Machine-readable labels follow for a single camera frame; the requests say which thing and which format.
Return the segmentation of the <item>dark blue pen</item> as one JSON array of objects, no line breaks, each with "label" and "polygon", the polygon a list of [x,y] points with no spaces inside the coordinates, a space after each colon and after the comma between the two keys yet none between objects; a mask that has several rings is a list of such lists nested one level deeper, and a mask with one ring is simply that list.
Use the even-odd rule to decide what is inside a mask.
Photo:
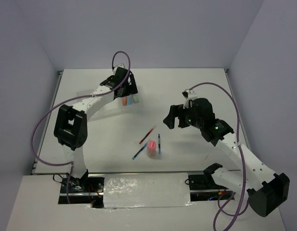
[{"label": "dark blue pen", "polygon": [[161,154],[161,135],[160,133],[158,134],[158,152]]}]

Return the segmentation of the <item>pink-lidded small bottle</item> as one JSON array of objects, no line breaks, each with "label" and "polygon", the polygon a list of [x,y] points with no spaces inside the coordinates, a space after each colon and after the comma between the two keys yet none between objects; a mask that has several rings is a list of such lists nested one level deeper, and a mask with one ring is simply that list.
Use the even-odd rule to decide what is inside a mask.
[{"label": "pink-lidded small bottle", "polygon": [[150,157],[150,158],[155,158],[156,155],[157,155],[157,152],[156,152],[156,142],[155,141],[149,141],[147,143],[147,156]]}]

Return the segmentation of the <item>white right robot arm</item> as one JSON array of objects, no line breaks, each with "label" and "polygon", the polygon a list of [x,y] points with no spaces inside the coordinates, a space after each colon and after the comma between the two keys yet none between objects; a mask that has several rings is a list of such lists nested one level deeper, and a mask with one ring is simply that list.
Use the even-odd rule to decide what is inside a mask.
[{"label": "white right robot arm", "polygon": [[199,129],[207,142],[221,149],[246,172],[245,177],[239,178],[222,164],[212,164],[204,169],[204,184],[208,188],[220,185],[244,195],[253,211],[261,217],[268,216],[287,200],[289,177],[285,173],[277,174],[239,142],[234,130],[224,120],[215,117],[207,99],[193,98],[184,104],[171,105],[163,123],[173,129],[176,118],[180,128],[192,126]]}]

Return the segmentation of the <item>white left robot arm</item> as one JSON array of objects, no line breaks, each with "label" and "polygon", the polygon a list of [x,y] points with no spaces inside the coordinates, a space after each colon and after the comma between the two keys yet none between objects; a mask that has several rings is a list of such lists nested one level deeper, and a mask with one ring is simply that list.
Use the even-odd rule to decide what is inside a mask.
[{"label": "white left robot arm", "polygon": [[134,75],[128,69],[115,67],[113,75],[102,81],[90,97],[73,105],[59,107],[54,128],[54,136],[62,146],[67,161],[72,161],[73,170],[67,174],[69,183],[78,192],[89,186],[88,169],[84,162],[83,145],[88,137],[87,123],[102,107],[117,98],[137,94]]}]

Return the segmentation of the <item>green highlighter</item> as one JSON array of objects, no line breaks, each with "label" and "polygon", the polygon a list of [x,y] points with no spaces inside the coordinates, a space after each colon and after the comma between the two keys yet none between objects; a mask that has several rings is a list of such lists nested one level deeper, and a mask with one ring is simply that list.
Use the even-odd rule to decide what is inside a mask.
[{"label": "green highlighter", "polygon": [[133,99],[134,99],[134,103],[139,103],[139,98],[137,95],[134,95]]}]

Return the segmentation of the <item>orange highlighter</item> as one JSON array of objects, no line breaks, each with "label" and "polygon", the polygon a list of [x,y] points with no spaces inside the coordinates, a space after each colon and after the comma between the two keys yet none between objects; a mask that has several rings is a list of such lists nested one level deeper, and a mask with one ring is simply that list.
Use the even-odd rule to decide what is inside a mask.
[{"label": "orange highlighter", "polygon": [[126,97],[122,98],[122,105],[127,106],[127,98]]}]

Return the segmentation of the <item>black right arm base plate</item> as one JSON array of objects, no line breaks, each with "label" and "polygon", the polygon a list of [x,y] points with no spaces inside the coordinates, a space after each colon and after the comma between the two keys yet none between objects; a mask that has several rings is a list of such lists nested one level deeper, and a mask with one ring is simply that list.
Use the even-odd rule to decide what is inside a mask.
[{"label": "black right arm base plate", "polygon": [[185,184],[189,186],[190,190],[228,190],[226,187],[216,184],[212,177],[206,174],[188,175]]}]

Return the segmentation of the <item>blue highlighter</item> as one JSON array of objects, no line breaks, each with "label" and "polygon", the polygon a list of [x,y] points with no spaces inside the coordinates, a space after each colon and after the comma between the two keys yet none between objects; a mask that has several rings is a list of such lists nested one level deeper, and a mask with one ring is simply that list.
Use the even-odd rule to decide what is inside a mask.
[{"label": "blue highlighter", "polygon": [[126,97],[126,105],[130,105],[131,104],[131,97]]}]

